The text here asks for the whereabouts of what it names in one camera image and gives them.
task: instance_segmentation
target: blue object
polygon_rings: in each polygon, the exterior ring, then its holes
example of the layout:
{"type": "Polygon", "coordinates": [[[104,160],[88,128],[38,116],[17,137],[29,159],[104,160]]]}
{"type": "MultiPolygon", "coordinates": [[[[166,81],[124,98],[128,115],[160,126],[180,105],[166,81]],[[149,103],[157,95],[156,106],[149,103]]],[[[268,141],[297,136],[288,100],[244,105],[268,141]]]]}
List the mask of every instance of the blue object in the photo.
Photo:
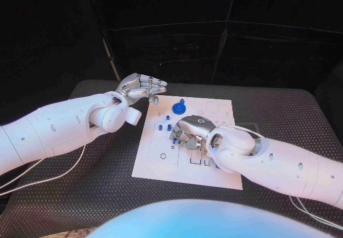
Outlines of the blue object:
{"type": "Polygon", "coordinates": [[[229,202],[188,199],[157,202],[136,208],[107,222],[88,236],[123,237],[327,238],[329,235],[258,208],[229,202]]]}
{"type": "Polygon", "coordinates": [[[186,112],[185,100],[173,105],[173,113],[182,115],[186,112]]]}

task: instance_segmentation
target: gray mesh surface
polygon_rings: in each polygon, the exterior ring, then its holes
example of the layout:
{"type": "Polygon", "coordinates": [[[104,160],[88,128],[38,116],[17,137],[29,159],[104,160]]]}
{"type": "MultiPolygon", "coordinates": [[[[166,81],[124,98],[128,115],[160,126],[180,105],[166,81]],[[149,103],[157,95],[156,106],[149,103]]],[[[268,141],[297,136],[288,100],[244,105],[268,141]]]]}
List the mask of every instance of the gray mesh surface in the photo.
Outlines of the gray mesh surface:
{"type": "MultiPolygon", "coordinates": [[[[115,90],[118,82],[87,80],[72,98],[115,90]]],[[[343,149],[311,94],[296,89],[170,84],[167,95],[232,100],[237,124],[258,128],[273,139],[296,144],[333,160],[343,149]]],[[[288,196],[244,178],[244,191],[177,182],[133,178],[149,102],[134,105],[143,113],[137,126],[126,124],[85,148],[75,169],[61,179],[13,193],[0,218],[2,237],[41,237],[100,226],[105,221],[149,203],[182,198],[231,201],[287,216],[336,237],[343,232],[322,225],[291,205],[288,196]]],[[[74,165],[81,149],[46,159],[20,184],[51,178],[74,165]]],[[[311,200],[304,204],[314,214],[343,224],[343,210],[311,200]]]]}

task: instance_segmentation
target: black background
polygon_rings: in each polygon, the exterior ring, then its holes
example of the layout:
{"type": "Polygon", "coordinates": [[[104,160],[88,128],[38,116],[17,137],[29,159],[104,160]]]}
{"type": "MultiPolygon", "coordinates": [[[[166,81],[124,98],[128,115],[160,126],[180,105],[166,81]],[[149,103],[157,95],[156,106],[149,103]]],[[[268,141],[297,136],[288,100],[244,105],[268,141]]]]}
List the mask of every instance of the black background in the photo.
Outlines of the black background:
{"type": "Polygon", "coordinates": [[[340,9],[310,0],[5,1],[0,124],[68,99],[82,80],[115,80],[104,38],[121,78],[310,91],[343,141],[340,9]]]}

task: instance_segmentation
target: wooden floor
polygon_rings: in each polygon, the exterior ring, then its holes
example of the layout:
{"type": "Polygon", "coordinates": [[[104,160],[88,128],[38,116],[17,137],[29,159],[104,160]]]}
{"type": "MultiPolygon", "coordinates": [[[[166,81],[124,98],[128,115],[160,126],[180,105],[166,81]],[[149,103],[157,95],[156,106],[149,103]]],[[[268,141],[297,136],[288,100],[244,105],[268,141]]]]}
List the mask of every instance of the wooden floor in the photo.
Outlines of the wooden floor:
{"type": "Polygon", "coordinates": [[[81,229],[69,232],[62,232],[49,236],[45,236],[42,238],[85,238],[94,231],[97,227],[92,227],[90,229],[81,229]]]}

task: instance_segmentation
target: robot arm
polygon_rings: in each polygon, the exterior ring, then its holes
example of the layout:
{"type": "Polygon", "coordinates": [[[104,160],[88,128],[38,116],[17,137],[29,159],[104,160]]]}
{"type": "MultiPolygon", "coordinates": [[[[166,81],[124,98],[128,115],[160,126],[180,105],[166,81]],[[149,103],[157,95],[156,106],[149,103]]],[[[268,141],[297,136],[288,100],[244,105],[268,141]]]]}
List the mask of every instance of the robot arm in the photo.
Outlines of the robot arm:
{"type": "Polygon", "coordinates": [[[188,149],[206,143],[208,156],[229,173],[241,173],[271,190],[309,198],[343,209],[343,164],[281,141],[252,136],[232,125],[216,127],[199,116],[185,117],[172,139],[182,132],[190,138],[179,141],[188,149]]]}
{"type": "Polygon", "coordinates": [[[124,122],[136,125],[141,113],[128,107],[141,97],[157,103],[167,83],[131,74],[115,92],[95,94],[39,108],[0,126],[0,175],[20,165],[62,155],[115,132],[124,122]]]}

